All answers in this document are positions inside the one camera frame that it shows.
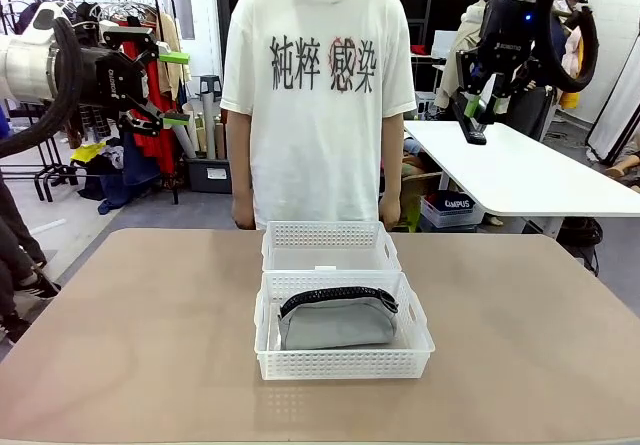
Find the white plastic basket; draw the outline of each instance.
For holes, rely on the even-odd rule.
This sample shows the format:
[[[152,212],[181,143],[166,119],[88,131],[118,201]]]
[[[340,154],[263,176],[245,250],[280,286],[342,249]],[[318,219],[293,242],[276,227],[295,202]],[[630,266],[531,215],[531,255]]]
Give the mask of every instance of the white plastic basket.
[[[262,270],[400,270],[380,222],[269,222]]]
[[[280,349],[278,313],[293,295],[324,288],[364,286],[391,293],[398,329],[389,345],[332,350]],[[255,351],[264,380],[420,378],[435,350],[427,317],[401,272],[265,272],[256,297]]]
[[[464,227],[482,223],[484,210],[476,204],[473,210],[441,212],[422,197],[422,215],[436,228]]]

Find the t-shirt sleeve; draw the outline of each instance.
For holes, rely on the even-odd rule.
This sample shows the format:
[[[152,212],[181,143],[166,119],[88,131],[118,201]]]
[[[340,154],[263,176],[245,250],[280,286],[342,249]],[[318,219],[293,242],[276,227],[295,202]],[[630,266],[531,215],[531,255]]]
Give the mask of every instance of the t-shirt sleeve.
[[[224,66],[224,87],[220,107],[245,115],[253,114],[254,71],[251,21],[248,0],[239,0],[231,16],[227,55]]]
[[[400,0],[393,0],[389,5],[388,25],[390,35],[382,79],[382,116],[384,118],[417,108],[411,70],[409,23]]]

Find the hand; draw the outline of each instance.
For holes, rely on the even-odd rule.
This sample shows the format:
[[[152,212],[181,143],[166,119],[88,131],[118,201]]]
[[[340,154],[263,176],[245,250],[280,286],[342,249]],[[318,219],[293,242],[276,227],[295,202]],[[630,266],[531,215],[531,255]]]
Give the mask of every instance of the hand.
[[[384,228],[391,231],[400,221],[400,197],[385,193],[378,204],[378,214]]]
[[[256,219],[253,213],[253,192],[233,196],[231,216],[240,230],[255,230]]]

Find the black pants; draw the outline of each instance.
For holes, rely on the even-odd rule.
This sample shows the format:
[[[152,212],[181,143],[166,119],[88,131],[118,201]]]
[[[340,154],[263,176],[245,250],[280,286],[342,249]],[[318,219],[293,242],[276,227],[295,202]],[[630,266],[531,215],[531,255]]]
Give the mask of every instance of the black pants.
[[[20,245],[34,260],[44,259],[40,245],[29,234],[13,196],[0,176],[0,316],[15,311],[14,286],[33,273],[31,259]]]

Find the robotic arm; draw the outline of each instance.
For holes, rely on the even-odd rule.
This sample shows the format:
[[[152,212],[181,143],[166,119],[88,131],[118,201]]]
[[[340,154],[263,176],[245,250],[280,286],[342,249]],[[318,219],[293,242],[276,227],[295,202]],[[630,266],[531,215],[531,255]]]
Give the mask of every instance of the robotic arm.
[[[516,91],[529,83],[528,73],[544,67],[553,85],[565,92],[582,91],[593,79],[598,59],[598,35],[593,14],[583,8],[575,17],[585,44],[582,71],[577,78],[568,75],[555,54],[551,20],[555,0],[491,0],[480,32],[478,47],[458,52],[460,88],[453,97],[453,110],[465,138],[471,144],[485,145],[483,134],[494,123],[495,110]],[[531,56],[535,41],[536,55]],[[516,70],[524,74],[514,79]],[[480,99],[485,85],[496,74],[489,103]]]
[[[18,102],[51,102],[33,127],[0,141],[0,158],[35,146],[69,120],[78,104],[102,107],[118,125],[157,136],[165,114],[150,100],[145,66],[169,56],[150,28],[112,27],[106,47],[80,47],[69,20],[55,3],[43,3],[23,35],[0,35],[0,97]],[[131,59],[118,51],[134,42]],[[145,120],[133,118],[136,110]],[[184,120],[172,114],[174,120]]]

